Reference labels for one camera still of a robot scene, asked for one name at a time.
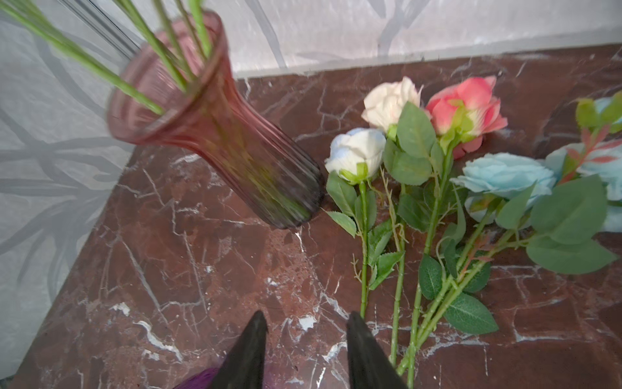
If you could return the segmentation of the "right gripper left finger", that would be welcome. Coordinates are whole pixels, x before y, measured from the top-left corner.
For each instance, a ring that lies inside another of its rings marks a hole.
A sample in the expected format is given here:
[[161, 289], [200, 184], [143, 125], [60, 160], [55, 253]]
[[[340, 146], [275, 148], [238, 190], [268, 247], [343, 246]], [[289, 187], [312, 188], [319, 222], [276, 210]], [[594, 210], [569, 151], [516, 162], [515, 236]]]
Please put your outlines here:
[[264, 388], [267, 321], [256, 311], [209, 388]]

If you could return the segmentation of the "cream rose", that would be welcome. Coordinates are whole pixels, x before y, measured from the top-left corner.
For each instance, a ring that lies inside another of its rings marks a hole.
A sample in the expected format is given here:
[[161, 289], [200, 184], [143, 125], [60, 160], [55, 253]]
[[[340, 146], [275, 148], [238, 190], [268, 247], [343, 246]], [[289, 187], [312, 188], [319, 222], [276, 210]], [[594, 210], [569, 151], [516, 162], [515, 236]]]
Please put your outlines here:
[[[361, 117], [373, 127], [383, 130], [386, 138], [397, 144], [398, 121], [407, 103], [420, 105], [420, 90], [410, 78], [404, 76], [401, 81], [383, 83], [375, 87], [364, 99], [364, 112]], [[392, 227], [395, 247], [403, 254], [398, 261], [398, 278], [395, 288], [395, 302], [392, 314], [392, 331], [390, 337], [389, 361], [395, 366], [398, 353], [399, 313], [401, 297], [403, 295], [403, 279], [405, 273], [405, 237], [404, 227], [398, 222], [396, 206], [393, 203], [392, 190], [386, 173], [382, 170], [381, 177], [385, 193], [388, 195], [390, 223]]]

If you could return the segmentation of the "coral pink rose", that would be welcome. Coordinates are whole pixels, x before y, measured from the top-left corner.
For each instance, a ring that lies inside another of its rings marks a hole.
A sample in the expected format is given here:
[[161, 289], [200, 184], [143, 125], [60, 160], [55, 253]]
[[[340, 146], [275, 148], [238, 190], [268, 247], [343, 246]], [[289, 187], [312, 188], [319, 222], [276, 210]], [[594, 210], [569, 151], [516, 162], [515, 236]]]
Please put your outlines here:
[[508, 124], [500, 115], [501, 101], [494, 97], [495, 76], [474, 77], [444, 88], [429, 100], [424, 111], [429, 124], [418, 126], [419, 142], [426, 150], [424, 156], [434, 179], [432, 211], [420, 231], [425, 233], [423, 254], [429, 255], [449, 187], [455, 157], [478, 149], [483, 135], [502, 129]]

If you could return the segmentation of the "light blue peony spray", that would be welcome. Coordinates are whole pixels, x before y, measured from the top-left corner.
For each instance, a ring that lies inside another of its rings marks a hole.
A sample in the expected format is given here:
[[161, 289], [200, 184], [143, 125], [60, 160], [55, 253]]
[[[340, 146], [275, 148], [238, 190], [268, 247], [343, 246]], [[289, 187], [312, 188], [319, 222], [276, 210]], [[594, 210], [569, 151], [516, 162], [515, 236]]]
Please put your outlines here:
[[524, 248], [535, 264], [565, 275], [595, 272], [615, 261], [594, 236], [621, 230], [621, 96], [580, 99], [575, 116], [581, 142], [544, 160], [488, 154], [466, 163], [457, 178], [449, 176], [451, 162], [445, 160], [439, 196], [467, 189], [456, 210], [479, 221], [469, 237], [459, 220], [436, 240], [443, 200], [434, 203], [416, 290], [416, 301], [429, 305], [414, 308], [399, 374], [413, 376], [416, 354], [441, 320], [471, 335], [498, 329], [475, 291], [503, 250]]

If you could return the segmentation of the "red smoky glass vase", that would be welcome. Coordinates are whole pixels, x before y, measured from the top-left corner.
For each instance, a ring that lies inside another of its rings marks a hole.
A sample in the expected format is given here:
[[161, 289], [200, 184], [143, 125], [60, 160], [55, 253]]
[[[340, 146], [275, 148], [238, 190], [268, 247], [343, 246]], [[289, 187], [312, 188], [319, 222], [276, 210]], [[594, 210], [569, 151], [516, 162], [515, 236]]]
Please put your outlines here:
[[121, 77], [159, 105], [158, 115], [121, 90], [108, 107], [111, 135], [134, 145], [184, 147], [205, 159], [233, 191], [267, 224], [298, 227], [320, 208], [324, 178], [317, 163], [238, 92], [220, 16], [204, 11], [212, 53], [202, 63], [183, 19], [173, 31], [196, 74], [181, 91], [149, 45]]

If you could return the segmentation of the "blue purple glass vase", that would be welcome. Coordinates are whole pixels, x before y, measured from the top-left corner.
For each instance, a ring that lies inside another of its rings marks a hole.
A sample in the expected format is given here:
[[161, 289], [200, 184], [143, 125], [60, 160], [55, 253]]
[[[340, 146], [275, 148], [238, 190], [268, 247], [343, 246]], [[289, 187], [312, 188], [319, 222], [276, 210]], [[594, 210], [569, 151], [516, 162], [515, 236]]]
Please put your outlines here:
[[218, 368], [208, 368], [176, 385], [173, 389], [208, 389], [219, 372]]

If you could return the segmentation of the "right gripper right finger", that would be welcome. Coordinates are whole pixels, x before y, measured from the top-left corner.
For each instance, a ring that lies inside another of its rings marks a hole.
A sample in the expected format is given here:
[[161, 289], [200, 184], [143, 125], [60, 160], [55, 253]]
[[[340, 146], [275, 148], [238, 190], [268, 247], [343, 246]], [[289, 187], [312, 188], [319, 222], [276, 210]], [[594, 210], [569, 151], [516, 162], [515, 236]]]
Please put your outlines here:
[[359, 312], [347, 322], [348, 376], [352, 389], [407, 389]]

